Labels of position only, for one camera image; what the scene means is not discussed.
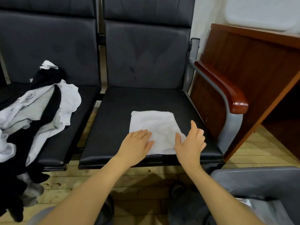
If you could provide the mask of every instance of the pile of clothes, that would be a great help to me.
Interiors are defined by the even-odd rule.
[[[0,216],[16,222],[37,203],[49,175],[36,160],[46,140],[70,125],[81,104],[78,88],[67,84],[56,65],[44,61],[25,91],[0,101]]]

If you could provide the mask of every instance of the wooden floor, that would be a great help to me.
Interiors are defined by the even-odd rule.
[[[79,146],[84,146],[97,108],[88,121]],[[48,172],[51,176],[43,183],[45,193],[36,206],[26,208],[24,221],[39,211],[55,206],[74,188],[86,181],[97,170],[78,170],[78,161],[71,161],[66,171]],[[224,168],[298,166],[300,162],[265,128],[259,127],[241,148],[231,157]],[[181,166],[130,168],[112,189],[115,201],[114,224],[167,224],[167,204],[170,186],[177,180],[191,184]],[[14,223],[7,213],[0,217],[0,225]]]

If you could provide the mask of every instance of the wooden armrest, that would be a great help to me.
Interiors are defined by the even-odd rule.
[[[244,114],[247,112],[248,102],[245,95],[234,83],[208,64],[196,61],[194,65],[222,90],[227,98],[230,113]]]

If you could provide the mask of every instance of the wooden desk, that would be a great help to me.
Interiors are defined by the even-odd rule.
[[[249,103],[240,131],[225,154],[225,161],[261,123],[300,158],[299,36],[212,24],[200,59],[236,84]],[[191,98],[208,129],[217,138],[226,117],[223,99],[199,75],[196,75]]]

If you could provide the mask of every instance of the hand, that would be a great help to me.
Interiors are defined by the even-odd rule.
[[[123,140],[118,153],[115,155],[123,163],[126,169],[142,161],[154,144],[154,140],[149,141],[151,132],[139,130],[129,133]]]
[[[187,172],[189,169],[195,169],[200,166],[200,153],[205,148],[204,131],[198,129],[194,121],[191,121],[191,130],[186,140],[181,143],[179,133],[175,136],[175,151],[178,161]]]

